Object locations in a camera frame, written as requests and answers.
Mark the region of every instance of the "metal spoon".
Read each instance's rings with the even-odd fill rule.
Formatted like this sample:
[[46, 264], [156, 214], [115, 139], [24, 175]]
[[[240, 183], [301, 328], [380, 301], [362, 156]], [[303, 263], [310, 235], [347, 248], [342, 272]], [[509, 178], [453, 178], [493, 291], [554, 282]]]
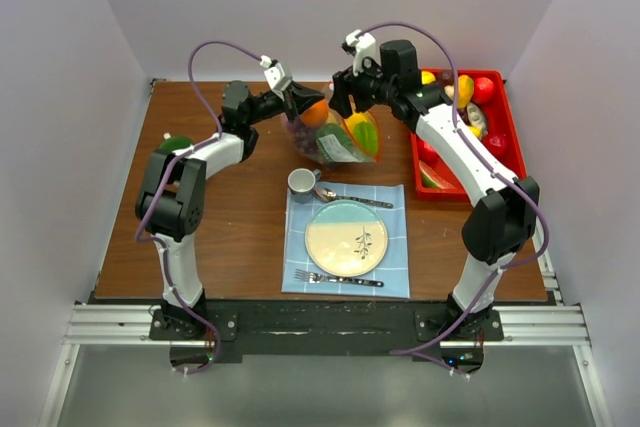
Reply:
[[385, 209], [393, 209], [393, 204], [389, 202], [381, 202], [379, 200], [361, 199], [360, 197], [349, 197], [348, 195], [338, 195], [333, 190], [326, 187], [316, 186], [314, 189], [318, 198], [324, 202], [333, 202], [334, 200], [355, 200], [362, 204], [371, 205], [373, 207], [383, 207]]

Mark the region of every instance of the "plastic bag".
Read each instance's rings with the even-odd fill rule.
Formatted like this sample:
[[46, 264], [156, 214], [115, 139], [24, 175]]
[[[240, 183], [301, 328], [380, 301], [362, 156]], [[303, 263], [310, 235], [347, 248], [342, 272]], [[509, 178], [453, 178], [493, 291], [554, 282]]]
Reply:
[[370, 112], [343, 119], [329, 107], [333, 84], [323, 89], [325, 100], [311, 106], [294, 122], [280, 117], [296, 150], [319, 164], [377, 162], [380, 159], [380, 129]]

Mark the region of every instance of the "yellow fruit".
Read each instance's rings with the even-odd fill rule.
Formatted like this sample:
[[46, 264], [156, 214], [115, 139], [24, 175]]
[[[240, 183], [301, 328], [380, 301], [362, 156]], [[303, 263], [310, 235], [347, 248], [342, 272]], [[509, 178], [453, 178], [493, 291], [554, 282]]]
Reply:
[[469, 127], [469, 130], [476, 136], [476, 139], [482, 139], [482, 131], [479, 128], [474, 127], [473, 125], [468, 125], [467, 127]]
[[460, 89], [460, 93], [458, 94], [459, 107], [466, 107], [473, 95], [473, 79], [468, 75], [461, 75], [458, 78], [458, 88]]
[[[453, 100], [453, 85], [444, 88], [445, 94]], [[458, 77], [458, 109], [464, 109], [473, 95], [473, 79], [468, 75]]]
[[427, 85], [436, 81], [436, 76], [428, 70], [422, 71], [422, 85]]
[[339, 123], [340, 121], [336, 117], [336, 114], [329, 111], [329, 115], [327, 116], [327, 121], [325, 122], [325, 124], [339, 124]]
[[320, 127], [329, 117], [329, 104], [326, 100], [316, 102], [300, 115], [300, 121], [307, 127]]
[[347, 129], [350, 132], [353, 132], [360, 122], [369, 122], [369, 119], [365, 114], [351, 114], [351, 117], [348, 119], [344, 119], [345, 124], [347, 124]]

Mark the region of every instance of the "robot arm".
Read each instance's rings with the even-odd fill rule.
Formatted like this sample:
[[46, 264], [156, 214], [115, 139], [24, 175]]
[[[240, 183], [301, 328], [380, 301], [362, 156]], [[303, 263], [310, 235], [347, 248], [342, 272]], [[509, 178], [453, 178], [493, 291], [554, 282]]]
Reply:
[[[226, 167], [243, 162], [253, 153], [258, 140], [253, 124], [280, 113], [295, 119], [324, 99], [321, 92], [294, 82], [278, 61], [263, 56], [260, 64], [265, 68], [271, 90], [253, 96], [243, 82], [227, 84], [223, 94], [222, 132], [214, 134], [197, 149], [192, 145], [174, 151], [154, 151], [136, 201], [136, 216], [142, 219], [157, 190], [164, 189], [145, 230], [162, 240], [155, 243], [164, 281], [161, 310], [165, 318], [172, 319], [182, 329], [185, 337], [198, 335], [203, 326], [183, 311], [176, 298], [176, 290], [184, 304], [201, 317], [206, 317], [206, 299], [196, 267], [194, 235], [204, 215], [207, 179]], [[169, 162], [181, 156], [168, 184], [161, 186]], [[168, 189], [169, 185], [173, 185], [175, 191]], [[168, 265], [164, 264], [165, 253], [168, 254]]]
[[[484, 315], [493, 303], [501, 267], [522, 249], [533, 236], [535, 227], [532, 209], [495, 174], [513, 179], [535, 203], [539, 197], [537, 183], [531, 177], [518, 180], [470, 130], [458, 132], [451, 115], [451, 101], [443, 89], [436, 83], [422, 85], [416, 50], [411, 42], [395, 40], [381, 45], [379, 63], [371, 34], [361, 35], [360, 31], [349, 34], [343, 49], [354, 56], [354, 63], [333, 76], [331, 107], [343, 117], [349, 117], [353, 112], [351, 99], [356, 112], [364, 112], [375, 104], [390, 106], [394, 117], [433, 146], [469, 195], [473, 211], [462, 229], [469, 253], [462, 277], [448, 302], [454, 316], [471, 304], [471, 314]], [[461, 134], [468, 142], [463, 141]], [[467, 143], [480, 152], [493, 172], [478, 160]], [[498, 275], [474, 303], [476, 294], [494, 271]]]

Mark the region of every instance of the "green fruit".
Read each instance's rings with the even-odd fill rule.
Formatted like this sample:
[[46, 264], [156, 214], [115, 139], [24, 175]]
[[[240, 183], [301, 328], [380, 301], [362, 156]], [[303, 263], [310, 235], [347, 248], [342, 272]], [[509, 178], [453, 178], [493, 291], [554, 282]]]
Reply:
[[419, 161], [422, 185], [428, 189], [454, 189], [455, 187], [440, 177], [435, 170], [422, 161]]
[[162, 142], [158, 147], [161, 150], [168, 150], [169, 152], [173, 152], [175, 150], [188, 149], [193, 145], [191, 139], [188, 137], [184, 137], [182, 135], [172, 135], [167, 140]]
[[349, 134], [337, 124], [325, 124], [320, 127], [316, 133], [316, 143], [322, 156], [329, 162], [371, 161], [371, 159], [362, 153], [353, 143]]
[[378, 130], [370, 122], [360, 122], [351, 132], [358, 145], [371, 156], [378, 155]]

